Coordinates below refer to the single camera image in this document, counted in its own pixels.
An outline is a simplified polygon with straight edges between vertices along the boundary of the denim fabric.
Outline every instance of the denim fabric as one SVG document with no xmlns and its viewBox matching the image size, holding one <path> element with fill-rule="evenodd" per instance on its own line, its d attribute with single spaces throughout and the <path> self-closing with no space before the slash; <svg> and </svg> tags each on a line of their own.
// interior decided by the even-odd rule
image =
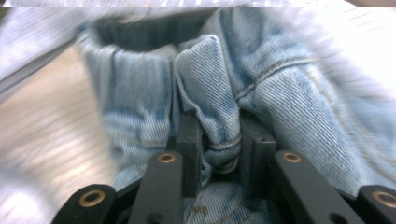
<svg viewBox="0 0 396 224">
<path fill-rule="evenodd" d="M 204 188 L 186 201 L 188 223 L 269 222 L 266 202 L 244 198 L 227 175 L 241 150 L 240 108 L 258 116 L 280 148 L 303 153 L 333 186 L 351 194 L 367 184 L 396 186 L 389 111 L 346 97 L 268 9 L 125 24 L 105 19 L 86 24 L 78 43 L 120 162 L 117 189 L 141 177 L 149 156 L 164 150 L 181 112 L 197 112 L 207 137 Z"/>
</svg>

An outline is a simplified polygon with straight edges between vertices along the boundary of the blue jeans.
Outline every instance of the blue jeans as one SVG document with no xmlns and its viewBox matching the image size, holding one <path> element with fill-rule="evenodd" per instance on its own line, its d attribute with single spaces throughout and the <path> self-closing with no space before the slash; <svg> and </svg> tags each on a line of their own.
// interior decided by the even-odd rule
<svg viewBox="0 0 396 224">
<path fill-rule="evenodd" d="M 240 153 L 239 109 L 254 113 L 282 149 L 303 153 L 329 183 L 396 187 L 396 125 L 375 99 L 346 94 L 315 54 L 268 9 L 224 8 L 123 23 L 84 25 L 78 43 L 120 163 L 115 188 L 140 178 L 150 155 L 195 109 L 208 144 L 203 190 L 188 223 L 269 223 L 264 200 L 248 200 L 226 176 Z"/>
</svg>

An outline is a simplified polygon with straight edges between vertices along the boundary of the blurred background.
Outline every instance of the blurred background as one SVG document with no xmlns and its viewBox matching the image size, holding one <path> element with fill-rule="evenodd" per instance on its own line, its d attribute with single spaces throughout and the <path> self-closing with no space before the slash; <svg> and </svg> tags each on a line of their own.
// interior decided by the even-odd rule
<svg viewBox="0 0 396 224">
<path fill-rule="evenodd" d="M 69 2 L 70 5 L 67 1 L 0 1 L 6 7 L 48 7 L 51 4 L 72 7 L 81 1 Z M 164 6 L 163 2 L 151 2 L 150 6 Z M 189 6 L 188 1 L 180 2 L 166 1 L 166 5 Z M 218 7 L 248 2 L 203 0 L 193 1 L 191 5 Z M 110 3 L 114 3 L 112 7 L 122 6 L 122 1 L 85 3 L 87 5 L 83 7 L 90 7 L 89 3 L 97 4 L 96 7 L 106 7 Z M 361 57 L 359 48 L 373 48 L 376 55 L 383 57 L 382 63 L 392 66 L 392 56 L 383 52 L 385 49 L 392 52 L 387 43 L 396 39 L 394 9 L 359 11 L 344 1 L 330 0 L 250 3 L 254 7 L 309 7 L 279 10 L 279 18 L 290 29 L 300 32 L 301 39 L 310 42 L 319 57 L 329 58 L 325 64 L 332 69 L 328 70 L 329 74 L 352 69 L 352 59 L 361 65 L 353 69 L 367 71 L 368 75 L 382 67 L 381 73 L 385 75 L 372 77 L 378 85 L 370 85 L 372 89 L 365 91 L 374 92 L 378 90 L 376 87 L 381 87 L 384 90 L 381 95 L 389 98 L 396 95 L 394 79 L 386 78 L 389 74 L 394 75 L 394 70 L 381 63 L 364 67 L 372 58 Z M 84 21 L 125 11 L 143 18 L 180 10 L 183 9 L 51 11 L 25 8 L 18 11 L 0 8 L 0 223 L 50 223 L 76 190 L 94 183 L 112 183 L 116 164 L 109 157 L 106 130 L 97 110 L 92 84 L 73 44 L 77 26 Z M 341 29 L 344 21 L 349 21 L 355 30 Z M 311 27 L 311 32 L 302 28 L 307 26 Z M 367 40 L 375 38 L 382 38 L 384 42 L 373 42 L 375 45 L 370 47 L 371 42 Z M 331 59 L 334 51 L 342 56 Z"/>
</svg>

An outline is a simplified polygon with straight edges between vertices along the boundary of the jeans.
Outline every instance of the jeans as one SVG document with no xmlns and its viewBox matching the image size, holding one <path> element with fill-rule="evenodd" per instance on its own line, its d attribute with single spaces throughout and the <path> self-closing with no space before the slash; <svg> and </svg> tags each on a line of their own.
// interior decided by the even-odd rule
<svg viewBox="0 0 396 224">
<path fill-rule="evenodd" d="M 268 9 L 107 18 L 81 27 L 78 43 L 119 161 L 116 189 L 142 177 L 150 155 L 177 134 L 180 114 L 196 111 L 208 141 L 203 189 L 186 202 L 185 222 L 270 222 L 266 201 L 246 199 L 228 175 L 241 151 L 240 108 L 332 186 L 354 195 L 362 185 L 396 187 L 392 112 L 339 89 Z"/>
</svg>

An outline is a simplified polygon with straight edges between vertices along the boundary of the crumpled denim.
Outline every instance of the crumpled denim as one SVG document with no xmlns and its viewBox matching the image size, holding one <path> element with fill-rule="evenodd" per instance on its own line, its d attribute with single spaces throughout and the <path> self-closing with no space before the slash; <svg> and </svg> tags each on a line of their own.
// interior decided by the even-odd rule
<svg viewBox="0 0 396 224">
<path fill-rule="evenodd" d="M 116 189 L 144 175 L 149 156 L 177 134 L 180 114 L 196 111 L 208 141 L 203 190 L 185 205 L 188 223 L 270 222 L 266 201 L 246 199 L 228 175 L 241 151 L 241 108 L 280 148 L 303 153 L 332 186 L 355 195 L 362 185 L 396 187 L 389 110 L 340 91 L 268 9 L 209 9 L 135 23 L 109 18 L 83 26 L 78 43 L 120 163 Z"/>
</svg>

